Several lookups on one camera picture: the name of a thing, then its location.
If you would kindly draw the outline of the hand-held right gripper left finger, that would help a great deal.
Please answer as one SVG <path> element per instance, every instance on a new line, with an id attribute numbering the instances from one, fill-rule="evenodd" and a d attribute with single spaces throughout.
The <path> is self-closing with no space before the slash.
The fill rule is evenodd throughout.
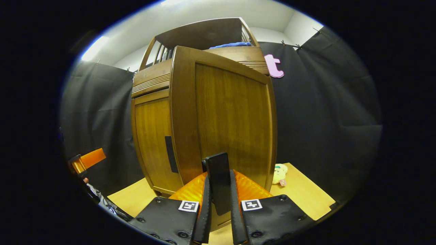
<path id="1" fill-rule="evenodd" d="M 207 172 L 169 198 L 155 197 L 129 221 L 159 245 L 201 245 L 209 241 L 212 194 Z"/>

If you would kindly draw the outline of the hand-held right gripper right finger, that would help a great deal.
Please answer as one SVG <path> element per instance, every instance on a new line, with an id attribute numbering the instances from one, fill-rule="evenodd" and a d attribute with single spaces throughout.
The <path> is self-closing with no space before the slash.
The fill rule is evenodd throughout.
<path id="1" fill-rule="evenodd" d="M 229 178 L 235 245 L 289 245 L 292 238 L 315 225 L 286 194 L 271 195 L 233 169 Z"/>

